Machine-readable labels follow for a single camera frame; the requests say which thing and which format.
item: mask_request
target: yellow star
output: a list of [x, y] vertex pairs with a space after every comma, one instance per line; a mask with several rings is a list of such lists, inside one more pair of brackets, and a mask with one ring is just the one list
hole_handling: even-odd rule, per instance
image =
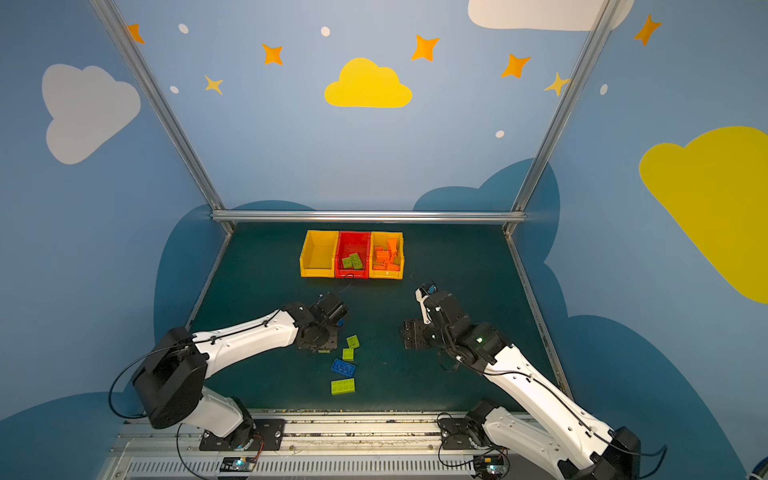
[[219, 90], [219, 84], [220, 84], [220, 83], [221, 83], [223, 80], [219, 80], [219, 81], [213, 81], [213, 80], [211, 80], [210, 78], [208, 78], [208, 75], [206, 75], [206, 76], [205, 76], [205, 79], [206, 79], [206, 80], [208, 80], [208, 86], [207, 86], [207, 87], [205, 87], [205, 89], [206, 89], [206, 90], [215, 90], [215, 91], [219, 92], [219, 95], [221, 95], [221, 94], [222, 94], [222, 93], [221, 93], [221, 90]]
[[515, 77], [520, 78], [520, 75], [523, 74], [523, 67], [530, 59], [531, 57], [517, 58], [514, 55], [509, 55], [509, 65], [507, 65], [507, 69], [502, 73], [502, 78], [508, 75], [514, 75]]
[[134, 38], [135, 41], [139, 43], [144, 43], [144, 39], [139, 35], [139, 24], [136, 25], [129, 25], [128, 26], [128, 32], [131, 33], [131, 37]]
[[261, 44], [262, 47], [264, 47], [264, 51], [266, 52], [266, 58], [264, 58], [264, 64], [268, 63], [276, 63], [278, 65], [282, 65], [283, 61], [280, 60], [280, 50], [283, 50], [283, 47], [275, 47], [275, 48], [269, 48], [265, 44]]
[[416, 60], [417, 58], [426, 58], [429, 61], [432, 61], [432, 49], [435, 48], [435, 45], [437, 45], [437, 41], [439, 38], [433, 38], [432, 40], [425, 40], [424, 38], [416, 36], [416, 51], [413, 52], [413, 56], [411, 57], [411, 60]]
[[648, 45], [648, 39], [650, 38], [650, 34], [654, 33], [654, 30], [659, 28], [661, 26], [661, 22], [656, 23], [653, 20], [650, 19], [650, 15], [648, 15], [648, 19], [645, 21], [645, 25], [643, 25], [643, 28], [635, 35], [636, 40], [642, 40], [643, 46]]
[[558, 97], [560, 96], [560, 90], [563, 88], [563, 85], [567, 84], [569, 81], [571, 81], [570, 78], [566, 78], [565, 80], [560, 78], [560, 72], [557, 72], [554, 74], [554, 83], [544, 89], [544, 91], [547, 90], [554, 90], [558, 93]]

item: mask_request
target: metal rail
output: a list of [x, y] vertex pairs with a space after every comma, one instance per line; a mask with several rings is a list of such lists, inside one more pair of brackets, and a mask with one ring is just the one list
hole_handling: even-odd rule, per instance
[[[200, 161], [197, 153], [192, 148], [192, 143], [187, 138], [187, 134], [184, 133], [184, 129], [181, 128], [176, 115], [171, 110], [168, 100], [163, 95], [160, 84], [157, 83], [157, 79], [149, 68], [149, 64], [141, 54], [136, 42], [128, 34], [120, 9], [113, 0], [91, 0], [91, 5], [93, 5], [101, 23], [107, 29], [107, 33], [112, 37], [112, 41], [118, 47], [118, 51], [123, 55], [125, 63], [127, 63], [136, 78], [136, 82], [138, 82], [141, 90], [147, 96], [147, 100], [149, 100], [154, 112], [157, 114], [163, 127], [165, 127], [168, 136], [174, 142], [181, 159], [189, 168], [192, 178], [197, 182], [197, 186], [203, 192], [208, 204], [214, 210], [223, 210], [226, 207], [216, 192], [213, 182], [208, 177], [202, 161]], [[223, 222], [222, 227], [224, 227], [227, 233], [233, 232], [233, 225], [231, 223]]]
[[214, 210], [216, 221], [230, 222], [409, 222], [409, 223], [518, 223], [522, 212], [414, 212], [323, 210]]
[[[584, 85], [592, 73], [592, 68], [597, 63], [600, 52], [603, 51], [605, 41], [611, 33], [614, 14], [622, 1], [624, 0], [605, 0], [592, 26], [592, 30], [589, 32], [589, 36], [587, 36], [587, 41], [581, 49], [574, 70], [571, 72], [571, 80], [566, 84], [565, 93], [563, 93], [557, 108], [554, 110], [554, 115], [544, 135], [544, 140], [541, 141], [541, 146], [539, 146], [531, 167], [528, 169], [528, 173], [525, 175], [525, 179], [520, 186], [515, 202], [512, 204], [512, 211], [525, 211], [533, 190], [536, 188], [541, 174], [544, 173], [547, 162], [549, 162], [549, 157], [552, 156], [560, 135], [563, 133], [565, 125], [568, 123], [568, 119], [576, 106], [579, 95], [584, 90]], [[515, 223], [512, 222], [504, 225], [506, 233], [511, 233], [514, 228]]]

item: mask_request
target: orange star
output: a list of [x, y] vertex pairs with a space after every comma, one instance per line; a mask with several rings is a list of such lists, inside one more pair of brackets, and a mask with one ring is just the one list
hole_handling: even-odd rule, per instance
[[261, 44], [261, 46], [264, 47], [264, 51], [266, 52], [266, 58], [264, 58], [265, 65], [268, 63], [276, 63], [278, 65], [283, 64], [283, 61], [280, 60], [280, 50], [283, 50], [283, 47], [270, 48], [265, 44]]
[[520, 75], [523, 74], [523, 67], [530, 59], [531, 57], [517, 58], [514, 55], [509, 55], [509, 65], [507, 65], [507, 69], [502, 73], [502, 78], [508, 75], [514, 75], [515, 77], [520, 78]]
[[432, 40], [425, 40], [424, 38], [416, 36], [416, 51], [413, 52], [413, 56], [411, 57], [411, 60], [416, 60], [417, 58], [426, 58], [429, 61], [432, 61], [432, 49], [435, 48], [435, 45], [437, 45], [437, 41], [439, 38], [433, 38]]
[[645, 21], [645, 25], [643, 25], [643, 28], [634, 37], [636, 40], [642, 40], [643, 46], [648, 45], [648, 39], [650, 38], [650, 35], [654, 33], [654, 31], [660, 26], [660, 22], [654, 22], [650, 19], [650, 15], [648, 15], [648, 19]]
[[139, 43], [144, 43], [144, 39], [139, 35], [139, 24], [136, 25], [129, 25], [128, 31], [131, 33], [131, 37], [134, 38], [135, 41]]

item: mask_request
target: yellow storage bin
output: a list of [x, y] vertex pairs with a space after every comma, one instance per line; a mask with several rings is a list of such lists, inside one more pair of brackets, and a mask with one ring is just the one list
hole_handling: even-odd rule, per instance
[[[397, 255], [395, 255], [395, 265], [400, 265], [400, 270], [374, 270], [373, 265], [376, 262], [373, 252], [376, 247], [389, 249], [387, 240], [397, 239]], [[406, 266], [406, 257], [402, 252], [402, 233], [400, 232], [371, 232], [371, 250], [368, 256], [368, 277], [369, 278], [389, 278], [391, 280], [402, 280], [402, 273]]]
[[338, 230], [307, 230], [304, 248], [299, 258], [301, 276], [333, 278], [336, 275], [338, 244]]

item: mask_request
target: blue lego brick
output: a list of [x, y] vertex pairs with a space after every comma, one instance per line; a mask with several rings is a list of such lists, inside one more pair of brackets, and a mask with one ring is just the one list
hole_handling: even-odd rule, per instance
[[339, 359], [333, 360], [331, 370], [350, 378], [355, 375], [355, 366], [352, 363], [347, 363]]

